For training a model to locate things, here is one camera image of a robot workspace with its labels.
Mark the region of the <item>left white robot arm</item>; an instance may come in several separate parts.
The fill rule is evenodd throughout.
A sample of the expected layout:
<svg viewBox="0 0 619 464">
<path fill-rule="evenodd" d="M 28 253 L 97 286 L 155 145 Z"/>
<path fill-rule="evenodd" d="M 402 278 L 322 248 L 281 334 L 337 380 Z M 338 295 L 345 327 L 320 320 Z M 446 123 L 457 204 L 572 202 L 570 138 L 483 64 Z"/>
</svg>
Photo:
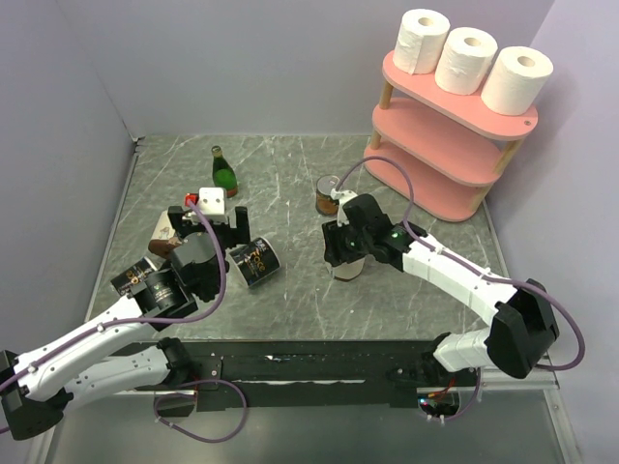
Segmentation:
<svg viewBox="0 0 619 464">
<path fill-rule="evenodd" d="M 133 355 L 118 351 L 174 324 L 203 319 L 199 303 L 217 309 L 226 288 L 225 252 L 250 240 L 245 207 L 236 224 L 216 224 L 196 206 L 174 207 L 186 217 L 182 243 L 162 266 L 131 286 L 109 309 L 47 345 L 1 353 L 2 432 L 27 440 L 57 425 L 66 413 L 117 392 L 142 387 L 184 388 L 197 378 L 177 338 L 163 338 Z"/>
</svg>

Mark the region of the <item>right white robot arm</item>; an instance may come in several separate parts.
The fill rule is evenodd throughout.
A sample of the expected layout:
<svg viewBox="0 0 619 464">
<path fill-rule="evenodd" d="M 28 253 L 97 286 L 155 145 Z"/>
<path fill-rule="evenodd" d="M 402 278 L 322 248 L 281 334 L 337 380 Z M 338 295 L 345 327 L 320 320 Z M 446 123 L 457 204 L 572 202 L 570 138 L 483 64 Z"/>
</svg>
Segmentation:
<svg viewBox="0 0 619 464">
<path fill-rule="evenodd" d="M 457 372 L 496 367 L 517 379 L 525 378 L 559 335 L 541 285 L 516 288 L 442 246 L 416 225 L 395 224 L 375 198 L 351 190 L 335 191 L 336 219 L 322 226 L 325 261 L 333 278 L 349 281 L 363 270 L 365 259 L 418 277 L 475 312 L 481 330 L 444 333 L 435 338 L 418 363 L 425 378 L 441 386 Z"/>
</svg>

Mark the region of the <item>white paper towel roll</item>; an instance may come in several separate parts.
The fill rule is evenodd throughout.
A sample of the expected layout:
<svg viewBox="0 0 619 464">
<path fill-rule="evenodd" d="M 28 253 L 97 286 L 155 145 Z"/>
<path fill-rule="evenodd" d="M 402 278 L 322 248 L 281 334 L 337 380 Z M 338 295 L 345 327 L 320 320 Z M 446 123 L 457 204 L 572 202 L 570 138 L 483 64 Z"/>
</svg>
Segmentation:
<svg viewBox="0 0 619 464">
<path fill-rule="evenodd" d="M 497 50 L 497 41 L 486 31 L 472 27 L 453 29 L 434 73 L 436 85 L 455 95 L 475 93 Z"/>
<path fill-rule="evenodd" d="M 443 14 L 427 9 L 403 14 L 393 54 L 397 69 L 408 74 L 432 73 L 451 29 Z"/>
<path fill-rule="evenodd" d="M 526 46 L 503 48 L 481 92 L 484 105 L 505 116 L 524 114 L 553 73 L 552 61 Z"/>
</svg>

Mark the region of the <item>cream paper roll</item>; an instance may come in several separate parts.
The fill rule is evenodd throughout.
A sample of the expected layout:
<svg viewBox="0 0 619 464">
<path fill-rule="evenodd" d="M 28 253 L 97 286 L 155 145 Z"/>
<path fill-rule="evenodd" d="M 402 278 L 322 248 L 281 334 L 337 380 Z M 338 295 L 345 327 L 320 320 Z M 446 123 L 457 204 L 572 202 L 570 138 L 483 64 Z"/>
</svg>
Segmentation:
<svg viewBox="0 0 619 464">
<path fill-rule="evenodd" d="M 342 263 L 331 267 L 332 278 L 340 281 L 350 281 L 358 277 L 363 271 L 365 259 L 361 258 L 352 263 Z"/>
</svg>

